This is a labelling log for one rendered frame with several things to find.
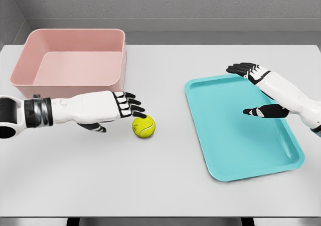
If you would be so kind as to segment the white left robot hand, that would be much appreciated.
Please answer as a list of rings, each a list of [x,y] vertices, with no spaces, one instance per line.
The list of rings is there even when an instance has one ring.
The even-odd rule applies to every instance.
[[[102,91],[80,95],[83,109],[77,113],[75,121],[81,127],[105,133],[102,123],[112,122],[116,119],[130,116],[145,119],[145,109],[136,96],[129,92]]]

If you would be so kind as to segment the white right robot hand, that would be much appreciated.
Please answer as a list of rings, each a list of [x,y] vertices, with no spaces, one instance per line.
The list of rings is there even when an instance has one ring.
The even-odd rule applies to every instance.
[[[244,109],[243,113],[261,118],[285,118],[289,113],[299,114],[303,109],[302,92],[276,72],[253,63],[228,66],[228,73],[248,79],[276,104]]]

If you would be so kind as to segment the yellow tennis ball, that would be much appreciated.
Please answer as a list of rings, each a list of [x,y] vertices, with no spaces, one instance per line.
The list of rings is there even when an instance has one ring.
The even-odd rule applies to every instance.
[[[147,115],[146,118],[137,117],[132,122],[132,129],[136,136],[140,138],[148,138],[155,131],[155,121]]]

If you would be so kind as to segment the pink plastic basket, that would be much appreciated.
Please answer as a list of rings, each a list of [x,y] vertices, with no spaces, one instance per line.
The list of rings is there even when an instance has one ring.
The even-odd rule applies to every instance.
[[[120,29],[38,29],[27,37],[10,82],[26,98],[122,91],[126,59]]]

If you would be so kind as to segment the blue plastic tray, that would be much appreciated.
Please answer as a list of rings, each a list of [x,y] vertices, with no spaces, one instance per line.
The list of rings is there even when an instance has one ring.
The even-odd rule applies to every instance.
[[[243,110],[271,104],[237,75],[193,79],[185,94],[209,173],[234,181],[300,168],[304,153],[285,119],[262,119]]]

